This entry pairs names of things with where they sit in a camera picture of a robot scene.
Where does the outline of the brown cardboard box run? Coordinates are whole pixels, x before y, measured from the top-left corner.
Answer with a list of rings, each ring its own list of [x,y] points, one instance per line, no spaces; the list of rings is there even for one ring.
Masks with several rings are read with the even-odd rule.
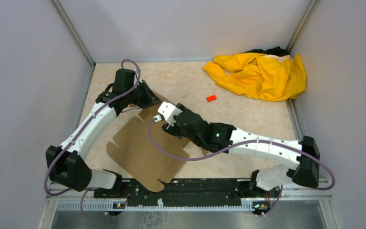
[[[154,92],[162,102],[172,103]],[[132,117],[108,142],[108,156],[151,192],[164,190],[163,183],[170,183],[185,161],[163,154],[149,139],[149,121],[158,114],[161,104],[145,108]],[[169,154],[188,158],[183,150],[191,142],[187,138],[176,138],[162,130],[165,122],[153,123],[151,135],[155,142]]]

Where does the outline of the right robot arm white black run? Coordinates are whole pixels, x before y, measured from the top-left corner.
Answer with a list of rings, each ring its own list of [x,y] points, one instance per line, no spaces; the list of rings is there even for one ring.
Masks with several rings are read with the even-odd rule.
[[[289,183],[309,188],[319,186],[319,152],[312,137],[305,136],[305,143],[268,138],[233,125],[209,123],[188,109],[160,110],[154,118],[156,122],[164,122],[162,129],[166,133],[177,138],[185,137],[209,152],[194,161],[225,153],[276,162],[274,167],[252,172],[249,190],[256,197]]]

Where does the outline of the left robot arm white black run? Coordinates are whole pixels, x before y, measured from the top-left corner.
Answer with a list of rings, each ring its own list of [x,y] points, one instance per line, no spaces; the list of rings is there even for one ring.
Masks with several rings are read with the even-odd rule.
[[[44,177],[44,191],[54,196],[48,189],[48,181],[61,184],[68,190],[84,191],[102,188],[111,197],[119,197],[124,185],[117,180],[117,174],[105,170],[93,170],[85,160],[98,137],[113,122],[124,108],[133,104],[141,109],[161,103],[161,99],[149,88],[145,81],[106,87],[80,126],[59,146],[50,146],[46,151],[48,170]]]

